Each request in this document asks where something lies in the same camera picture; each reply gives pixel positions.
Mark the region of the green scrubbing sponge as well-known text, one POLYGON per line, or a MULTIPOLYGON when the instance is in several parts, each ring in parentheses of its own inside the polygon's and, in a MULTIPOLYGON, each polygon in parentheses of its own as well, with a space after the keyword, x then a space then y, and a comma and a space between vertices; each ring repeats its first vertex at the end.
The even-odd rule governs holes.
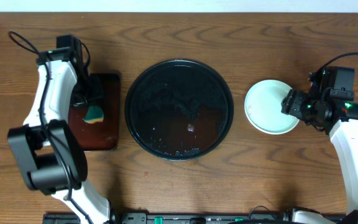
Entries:
POLYGON ((101 123, 104 121, 104 112, 99 106, 90 106, 83 121, 88 124, 101 123))

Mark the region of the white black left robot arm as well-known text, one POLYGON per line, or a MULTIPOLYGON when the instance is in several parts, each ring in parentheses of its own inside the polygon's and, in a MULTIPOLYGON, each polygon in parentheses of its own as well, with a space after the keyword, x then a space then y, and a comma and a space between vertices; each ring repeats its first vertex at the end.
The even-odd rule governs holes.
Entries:
POLYGON ((31 111, 7 141, 29 189, 62 201, 81 223, 109 223, 110 203, 88 180, 85 153, 68 125, 82 61, 82 52, 68 47, 39 53, 31 111))

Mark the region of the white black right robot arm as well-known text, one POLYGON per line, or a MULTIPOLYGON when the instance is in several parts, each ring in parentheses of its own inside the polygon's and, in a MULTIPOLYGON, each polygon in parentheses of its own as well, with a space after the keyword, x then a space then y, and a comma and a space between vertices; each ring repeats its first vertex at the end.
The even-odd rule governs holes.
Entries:
POLYGON ((329 136, 346 189, 347 214, 340 223, 358 223, 358 103, 333 98, 327 90, 313 97, 291 89, 282 101, 282 113, 329 136))

